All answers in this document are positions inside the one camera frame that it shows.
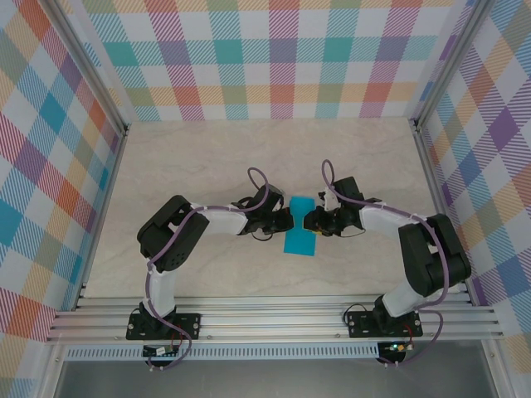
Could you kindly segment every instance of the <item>marble surface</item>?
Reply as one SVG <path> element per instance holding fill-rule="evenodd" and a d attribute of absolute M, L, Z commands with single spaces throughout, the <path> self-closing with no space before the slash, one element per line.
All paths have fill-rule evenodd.
<path fill-rule="evenodd" d="M 317 197 L 320 165 L 354 176 L 365 197 L 434 212 L 405 119 L 296 119 L 136 123 L 125 147 L 86 297 L 141 297 L 136 234 L 171 196 L 227 204 L 254 195 L 255 166 L 288 195 Z M 204 236 L 179 268 L 177 296 L 379 294 L 404 277 L 399 244 L 367 232 L 317 237 L 315 256 L 283 252 L 284 235 Z"/>

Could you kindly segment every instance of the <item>blue cloth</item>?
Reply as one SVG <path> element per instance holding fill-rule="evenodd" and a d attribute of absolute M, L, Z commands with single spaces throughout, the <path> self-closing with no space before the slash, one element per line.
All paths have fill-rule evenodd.
<path fill-rule="evenodd" d="M 315 209 L 311 197 L 292 197 L 290 211 L 295 226 L 285 233 L 284 252 L 293 255 L 315 255 L 315 234 L 303 228 L 304 216 Z"/>

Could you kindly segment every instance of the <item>blue towel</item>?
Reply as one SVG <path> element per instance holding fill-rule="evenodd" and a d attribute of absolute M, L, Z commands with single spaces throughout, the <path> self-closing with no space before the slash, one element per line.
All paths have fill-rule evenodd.
<path fill-rule="evenodd" d="M 293 255 L 315 255 L 315 233 L 303 228 L 304 216 L 315 209 L 312 197 L 292 197 L 290 211 L 295 226 L 285 233 L 284 252 Z"/>

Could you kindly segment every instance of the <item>beige floor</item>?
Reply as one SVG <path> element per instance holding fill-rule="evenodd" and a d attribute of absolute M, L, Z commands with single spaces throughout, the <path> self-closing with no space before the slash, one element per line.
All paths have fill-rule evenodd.
<path fill-rule="evenodd" d="M 255 193 L 262 169 L 289 195 L 317 197 L 320 164 L 354 176 L 366 197 L 432 214 L 405 119 L 137 123 L 131 130 L 86 297 L 141 297 L 145 262 L 136 234 L 172 195 L 227 204 Z M 377 294 L 403 278 L 397 242 L 370 232 L 317 237 L 314 257 L 283 253 L 284 236 L 205 236 L 179 269 L 177 296 Z"/>

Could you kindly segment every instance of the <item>table surface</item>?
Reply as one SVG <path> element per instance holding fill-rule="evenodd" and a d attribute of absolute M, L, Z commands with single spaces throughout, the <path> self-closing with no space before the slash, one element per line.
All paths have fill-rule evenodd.
<path fill-rule="evenodd" d="M 204 205 L 253 196 L 246 170 L 255 166 L 287 195 L 317 198 L 325 158 L 337 179 L 354 176 L 365 197 L 434 213 L 406 119 L 133 124 L 85 296 L 144 295 L 146 267 L 136 235 L 171 196 Z M 285 254 L 284 239 L 204 236 L 179 268 L 175 294 L 379 294 L 404 278 L 399 244 L 370 231 L 351 239 L 317 236 L 315 256 Z"/>

